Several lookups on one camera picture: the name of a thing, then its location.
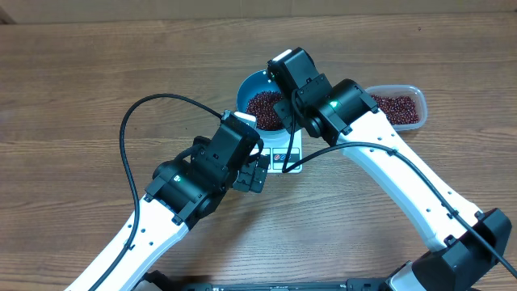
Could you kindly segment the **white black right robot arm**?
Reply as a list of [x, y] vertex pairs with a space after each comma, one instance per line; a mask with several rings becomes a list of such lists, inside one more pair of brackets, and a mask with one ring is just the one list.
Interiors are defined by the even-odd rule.
[[511, 222], [500, 209], [482, 212], [453, 191], [396, 133], [356, 82], [331, 86], [324, 74], [295, 80], [267, 71], [284, 94], [282, 117], [359, 164], [409, 218], [428, 251], [388, 277], [387, 290], [468, 290], [503, 257]]

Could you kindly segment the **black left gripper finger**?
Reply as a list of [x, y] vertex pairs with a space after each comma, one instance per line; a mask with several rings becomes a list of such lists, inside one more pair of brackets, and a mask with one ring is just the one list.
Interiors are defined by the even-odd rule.
[[256, 161], [252, 163], [253, 174], [250, 183], [251, 192], [260, 193], [263, 190], [269, 164], [270, 158], [264, 155], [261, 155]]
[[258, 192], [257, 162], [245, 164], [238, 172], [233, 189], [239, 192]]

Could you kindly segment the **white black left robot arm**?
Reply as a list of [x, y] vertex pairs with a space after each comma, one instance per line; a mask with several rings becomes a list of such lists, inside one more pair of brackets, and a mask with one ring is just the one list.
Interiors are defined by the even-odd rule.
[[215, 211], [230, 188], [262, 191], [269, 164], [262, 150], [256, 132], [221, 129], [213, 138], [196, 137], [190, 148], [157, 167], [143, 196], [123, 155], [134, 211], [69, 289], [132, 289], [164, 252]]

